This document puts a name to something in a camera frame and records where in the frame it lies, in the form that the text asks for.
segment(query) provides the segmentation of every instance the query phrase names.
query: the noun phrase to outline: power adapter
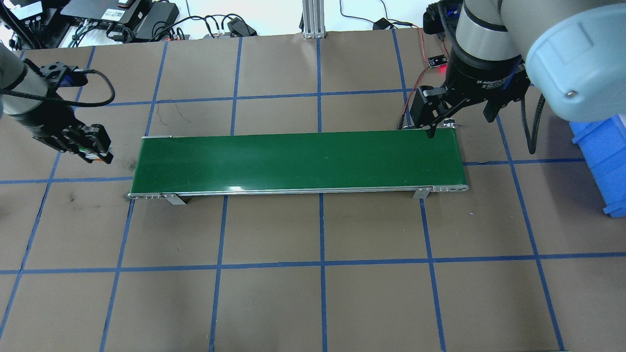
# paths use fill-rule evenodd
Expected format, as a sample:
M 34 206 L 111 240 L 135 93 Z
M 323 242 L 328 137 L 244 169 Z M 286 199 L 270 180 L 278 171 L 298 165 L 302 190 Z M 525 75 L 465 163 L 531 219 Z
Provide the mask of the power adapter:
M 234 18 L 228 22 L 228 30 L 231 37 L 250 37 L 258 35 L 254 28 L 239 18 Z
M 160 27 L 167 27 L 174 24 L 176 17 L 178 17 L 178 6 L 173 3 L 166 3 L 164 1 L 157 1 L 152 3 L 148 14 L 143 18 L 143 21 L 135 29 L 135 38 L 133 42 L 145 42 L 151 40 L 155 34 L 162 31 Z M 162 33 L 156 40 L 166 36 L 167 33 Z
M 381 18 L 378 21 L 374 22 L 372 29 L 387 29 L 391 27 L 391 22 L 389 22 L 386 18 Z

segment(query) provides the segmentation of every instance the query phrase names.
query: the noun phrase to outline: metal bracket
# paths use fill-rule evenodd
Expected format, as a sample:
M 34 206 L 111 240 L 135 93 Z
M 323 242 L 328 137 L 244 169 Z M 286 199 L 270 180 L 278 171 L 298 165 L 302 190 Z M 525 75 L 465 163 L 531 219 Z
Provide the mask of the metal bracket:
M 432 187 L 420 187 L 415 190 L 413 199 L 426 199 L 428 194 L 433 190 Z
M 172 205 L 185 205 L 187 204 L 187 202 L 189 201 L 189 199 L 181 199 L 177 194 L 163 194 L 163 198 L 167 199 L 167 201 L 169 203 L 172 203 Z
M 324 0 L 302 0 L 302 23 L 305 39 L 326 38 Z

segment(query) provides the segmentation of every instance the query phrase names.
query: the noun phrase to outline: blue tape line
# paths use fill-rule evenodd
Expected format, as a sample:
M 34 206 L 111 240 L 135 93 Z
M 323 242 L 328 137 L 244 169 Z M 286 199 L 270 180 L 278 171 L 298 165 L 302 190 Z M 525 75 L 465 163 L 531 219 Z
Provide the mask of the blue tape line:
M 276 98 L 300 98 L 305 96 L 327 96 L 327 95 L 362 95 L 362 94 L 381 94 L 381 93 L 406 93 L 411 89 L 381 89 L 381 90 L 355 90 L 355 91 L 323 91 L 320 93 L 293 93 L 293 94 L 274 94 L 274 95 L 247 95 L 238 96 L 237 100 L 253 100 L 253 99 L 276 99 Z M 217 98 L 193 98 L 193 99 L 166 99 L 157 100 L 157 104 L 174 104 L 174 103 L 199 103 L 203 101 L 223 101 L 233 100 L 232 96 L 220 96 Z M 150 105 L 152 101 L 128 101 L 120 103 L 110 103 L 107 106 L 128 106 L 128 105 Z
M 437 277 L 434 271 L 433 249 L 430 243 L 428 232 L 428 221 L 426 220 L 426 204 L 423 199 L 419 200 L 419 208 L 422 213 L 422 226 L 424 228 L 424 241 L 426 242 L 426 254 L 428 256 L 428 270 L 431 276 L 431 286 L 433 287 L 434 313 L 437 318 L 437 330 L 439 331 L 439 345 L 442 352 L 446 352 L 446 338 L 443 333 L 443 320 L 441 319 L 441 307 L 439 305 L 439 291 L 437 290 Z
M 217 327 L 217 303 L 220 298 L 220 281 L 222 279 L 222 259 L 224 255 L 224 239 L 226 235 L 226 213 L 228 211 L 228 195 L 224 196 L 222 205 L 222 226 L 220 227 L 220 245 L 217 252 L 215 270 L 215 289 L 213 290 L 213 312 L 211 313 L 211 331 L 208 339 L 209 352 L 215 351 L 215 329 Z
M 566 253 L 566 254 L 540 254 L 544 260 L 554 259 L 593 259 L 626 257 L 626 252 L 592 252 L 592 253 Z M 386 265 L 386 264 L 428 264 L 431 260 L 435 263 L 459 263 L 459 262 L 495 262 L 495 261 L 527 261 L 534 260 L 534 255 L 527 256 L 488 256 L 488 257 L 442 257 L 442 258 L 398 258 L 398 259 L 353 259 L 341 261 L 324 261 L 325 266 L 359 266 L 359 265 Z M 321 266 L 321 261 L 308 262 L 270 262 L 270 263 L 243 263 L 222 264 L 222 270 L 236 269 L 261 269 L 280 267 L 314 267 Z M 189 265 L 189 266 L 146 266 L 146 267 L 121 267 L 120 272 L 150 272 L 150 271 L 194 271 L 215 270 L 217 265 Z M 86 267 L 86 268 L 59 268 L 59 269 L 24 269 L 23 274 L 71 274 L 76 272 L 115 272 L 115 267 Z M 0 275 L 17 274 L 19 270 L 2 270 Z
M 46 183 L 48 183 L 47 179 L 41 179 L 41 180 L 5 180 L 5 181 L 0 181 L 0 185 L 46 184 Z
M 317 132 L 322 132 L 322 44 L 316 39 L 316 67 L 317 67 Z
M 398 45 L 398 36 L 396 35 L 396 30 L 394 28 L 391 28 L 391 35 L 393 36 L 393 44 L 396 47 L 396 58 L 398 59 L 398 68 L 400 69 L 400 81 L 402 82 L 402 94 L 404 97 L 404 103 L 406 104 L 408 97 L 406 95 L 406 82 L 404 79 L 404 68 L 402 66 L 402 56 L 400 55 L 400 46 Z M 409 112 L 409 110 L 410 109 L 406 110 L 406 124 L 407 125 L 411 125 L 411 113 Z
M 222 264 L 221 268 L 226 269 L 261 269 L 266 267 L 306 267 L 320 266 L 321 262 L 273 262 L 273 263 L 250 263 L 250 264 Z
M 346 265 L 381 265 L 381 264 L 427 264 L 427 258 L 406 258 L 406 259 L 357 259 L 351 261 L 326 261 L 326 266 L 346 266 Z
M 117 267 L 115 268 L 115 278 L 113 279 L 113 288 L 111 288 L 111 299 L 106 310 L 105 328 L 102 330 L 102 338 L 100 339 L 100 352 L 104 352 L 106 345 L 106 337 L 109 333 L 111 325 L 111 315 L 113 314 L 113 305 L 115 304 L 115 296 L 117 294 L 117 286 L 120 281 L 120 268 L 124 260 L 124 252 L 126 251 L 126 241 L 128 240 L 128 231 L 130 230 L 130 221 L 133 217 L 133 209 L 135 208 L 135 200 L 132 199 L 128 204 L 128 214 L 126 215 L 126 224 L 124 225 L 124 234 L 121 240 L 120 255 L 118 256 Z
M 150 102 L 150 112 L 148 114 L 148 123 L 146 124 L 146 132 L 143 134 L 144 136 L 147 136 L 148 134 L 150 134 L 150 126 L 152 125 L 152 116 L 154 115 L 154 112 L 155 112 L 158 89 L 159 89 L 159 86 L 161 85 L 161 76 L 163 75 L 163 66 L 165 65 L 165 55 L 167 54 L 167 44 L 168 42 L 166 41 L 165 44 L 163 45 L 163 54 L 161 55 L 161 64 L 158 68 L 158 75 L 156 76 L 155 92 L 154 94 L 152 94 L 152 101 Z
M 129 101 L 126 103 L 109 103 L 107 106 L 150 105 L 152 101 Z
M 626 257 L 626 252 L 607 253 L 573 253 L 573 254 L 540 254 L 541 259 L 578 259 L 578 258 L 613 258 Z
M 354 90 L 354 91 L 323 91 L 322 96 L 326 95 L 360 95 L 360 94 L 381 94 L 381 93 L 401 93 L 406 90 L 400 89 L 380 89 L 380 90 Z
M 534 260 L 535 256 L 492 256 L 492 257 L 452 257 L 434 258 L 435 263 L 461 263 L 461 262 L 500 262 L 500 261 L 527 261 Z
M 31 249 L 33 248 L 33 241 L 35 239 L 35 234 L 37 233 L 37 228 L 39 227 L 39 221 L 41 220 L 43 207 L 46 205 L 46 200 L 48 199 L 48 194 L 50 192 L 50 186 L 52 185 L 52 179 L 54 178 L 54 173 L 56 172 L 56 167 L 59 165 L 60 159 L 61 159 L 61 153 L 57 152 L 56 158 L 54 160 L 54 164 L 52 166 L 52 170 L 50 170 L 50 176 L 48 177 L 48 184 L 46 185 L 46 190 L 43 194 L 43 197 L 41 198 L 41 205 L 39 205 L 39 210 L 37 211 L 37 216 L 35 217 L 33 229 L 31 230 L 31 234 L 28 237 L 28 243 L 26 244 L 26 252 L 24 253 L 24 256 L 22 257 L 22 263 L 19 267 L 18 276 L 15 278 L 15 283 L 13 284 L 13 290 L 11 291 L 9 302 L 7 303 L 6 309 L 4 310 L 2 325 L 0 325 L 0 339 L 2 339 L 2 335 L 4 334 L 4 328 L 6 327 L 7 320 L 9 319 L 9 313 L 11 312 L 13 302 L 15 301 L 15 296 L 18 293 L 18 286 L 24 274 L 26 261 L 28 260 L 28 256 L 30 255 Z
M 248 95 L 248 96 L 238 96 L 237 100 L 302 98 L 305 96 L 318 96 L 318 94 L 317 93 L 294 93 L 294 94 L 279 94 L 279 95 Z
M 320 293 L 322 303 L 322 352 L 328 352 L 328 328 L 326 319 L 326 230 L 324 228 L 324 194 L 319 194 L 319 261 Z
M 517 172 L 515 171 L 515 164 L 513 163 L 513 158 L 511 157 L 511 150 L 509 149 L 509 145 L 506 140 L 506 133 L 505 133 L 504 127 L 502 126 L 502 121 L 500 120 L 500 116 L 496 117 L 496 121 L 498 122 L 498 129 L 500 130 L 502 143 L 505 146 L 506 158 L 509 161 L 509 164 L 511 167 L 511 174 L 513 175 L 513 181 L 515 183 L 515 190 L 517 191 L 517 196 L 520 200 L 521 212 L 524 215 L 524 222 L 526 223 L 526 229 L 528 231 L 528 238 L 530 240 L 530 245 L 533 248 L 535 262 L 537 264 L 537 271 L 539 273 L 539 278 L 541 280 L 541 286 L 543 286 L 543 293 L 545 295 L 546 303 L 548 305 L 548 310 L 550 312 L 550 319 L 552 320 L 552 326 L 554 328 L 555 336 L 557 337 L 558 347 L 560 351 L 564 351 L 565 347 L 563 345 L 563 338 L 561 336 L 561 331 L 558 327 L 557 315 L 554 311 L 554 307 L 552 306 L 552 298 L 550 297 L 550 291 L 548 290 L 548 283 L 546 281 L 546 277 L 543 272 L 543 266 L 541 264 L 539 250 L 537 249 L 537 243 L 535 242 L 535 235 L 530 225 L 530 218 L 528 217 L 528 210 L 526 208 L 526 203 L 524 202 L 524 196 L 521 192 L 520 181 L 517 177 Z
M 148 266 L 148 267 L 121 267 L 121 272 L 150 272 L 150 271 L 196 271 L 215 270 L 217 265 L 183 265 L 183 266 Z
M 79 267 L 67 269 L 25 269 L 24 274 L 76 274 L 81 272 L 115 272 L 114 267 Z
M 84 179 L 53 179 L 52 183 L 73 183 L 73 182 L 116 182 L 116 181 L 131 181 L 132 176 L 125 177 L 86 177 Z
M 497 162 L 465 162 L 464 166 L 481 166 L 481 165 L 508 165 L 506 161 L 497 161 Z
M 563 158 L 563 159 L 536 159 L 536 160 L 513 160 L 513 164 L 526 163 L 577 163 L 584 162 L 584 158 Z
M 237 93 L 239 92 L 239 69 L 241 67 L 241 47 L 243 37 L 239 37 L 239 45 L 237 46 L 237 65 L 235 67 L 235 88 L 233 89 L 233 110 L 230 117 L 230 135 L 235 135 L 235 119 L 237 118 Z

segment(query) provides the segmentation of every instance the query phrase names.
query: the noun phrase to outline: blue plastic bin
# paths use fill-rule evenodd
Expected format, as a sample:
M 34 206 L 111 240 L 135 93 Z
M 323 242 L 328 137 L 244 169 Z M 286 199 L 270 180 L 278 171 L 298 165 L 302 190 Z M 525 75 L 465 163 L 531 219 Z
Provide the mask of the blue plastic bin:
M 626 115 L 570 127 L 607 204 L 604 212 L 626 217 Z

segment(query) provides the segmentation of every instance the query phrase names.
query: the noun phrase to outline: red wire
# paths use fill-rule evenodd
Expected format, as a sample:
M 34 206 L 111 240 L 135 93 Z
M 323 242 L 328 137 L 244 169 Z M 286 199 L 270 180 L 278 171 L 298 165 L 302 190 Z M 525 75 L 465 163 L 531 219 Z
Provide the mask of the red wire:
M 424 60 L 425 63 L 428 62 L 428 59 L 426 58 L 426 48 L 424 47 L 424 31 L 422 31 L 422 29 L 420 27 L 418 27 L 418 32 L 419 32 L 419 37 L 421 39 L 421 46 L 422 46 L 422 59 Z
M 446 48 L 446 42 L 443 39 L 441 40 L 441 46 L 443 47 L 443 51 L 446 52 L 446 58 L 449 58 L 450 53 L 448 52 L 448 49 Z
M 430 67 L 426 67 L 424 71 L 422 71 L 422 73 L 419 74 L 417 82 L 415 82 L 415 85 L 413 86 L 413 89 L 411 90 L 409 97 L 406 99 L 406 103 L 404 104 L 404 110 L 402 110 L 402 116 L 406 114 L 406 109 L 409 106 L 409 101 L 411 101 L 411 97 L 413 96 L 413 93 L 415 92 L 416 89 L 418 89 L 419 82 L 422 80 L 422 78 L 424 78 L 424 74 L 429 68 Z

